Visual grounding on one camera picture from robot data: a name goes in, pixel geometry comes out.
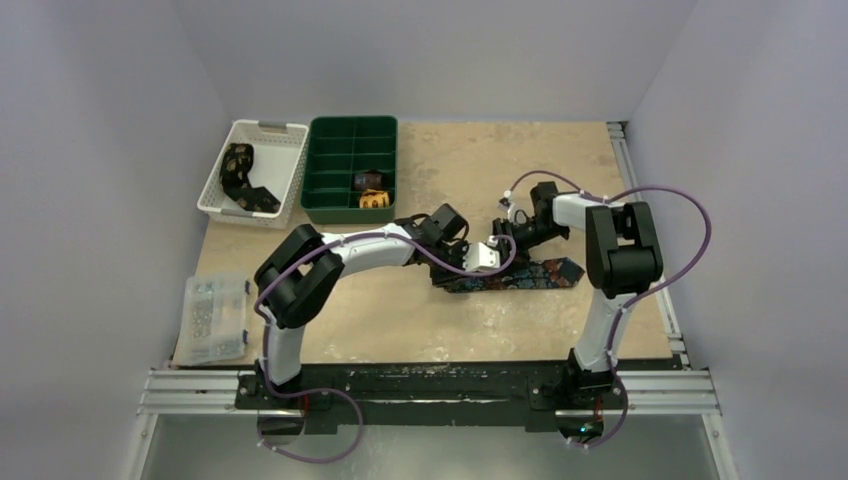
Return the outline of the navy floral tie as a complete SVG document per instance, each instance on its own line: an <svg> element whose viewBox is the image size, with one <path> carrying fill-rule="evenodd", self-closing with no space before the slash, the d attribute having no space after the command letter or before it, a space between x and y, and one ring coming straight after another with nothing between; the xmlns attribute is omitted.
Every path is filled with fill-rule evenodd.
<svg viewBox="0 0 848 480"><path fill-rule="evenodd" d="M559 290L575 287L585 270L568 257L521 261L504 273L486 277L433 277L433 285L452 294L503 290Z"/></svg>

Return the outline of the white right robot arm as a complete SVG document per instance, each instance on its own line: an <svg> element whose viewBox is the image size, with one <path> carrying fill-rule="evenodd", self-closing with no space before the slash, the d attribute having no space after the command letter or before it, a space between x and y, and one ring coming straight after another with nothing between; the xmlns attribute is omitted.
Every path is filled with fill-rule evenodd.
<svg viewBox="0 0 848 480"><path fill-rule="evenodd" d="M499 205L505 220L493 232L509 234L527 250L555 236L567 238L580 230L585 237L585 273L594 288L583 331L569 352L557 388L564 399L584 407L615 382L614 368L632 305L657 282L663 259L649 205L643 201L614 202L579 191L566 193L553 182L531 189L533 214L518 219L513 192Z"/></svg>

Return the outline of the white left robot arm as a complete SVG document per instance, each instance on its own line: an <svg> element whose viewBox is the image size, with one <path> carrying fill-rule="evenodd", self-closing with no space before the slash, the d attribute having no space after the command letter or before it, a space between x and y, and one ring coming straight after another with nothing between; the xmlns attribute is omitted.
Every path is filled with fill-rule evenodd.
<svg viewBox="0 0 848 480"><path fill-rule="evenodd" d="M462 266L468 230L466 219L449 204L348 234L320 233L311 224L295 228L254 275L254 311L264 321L260 397L275 409L295 402L306 325L320 314L339 280L420 264L451 274Z"/></svg>

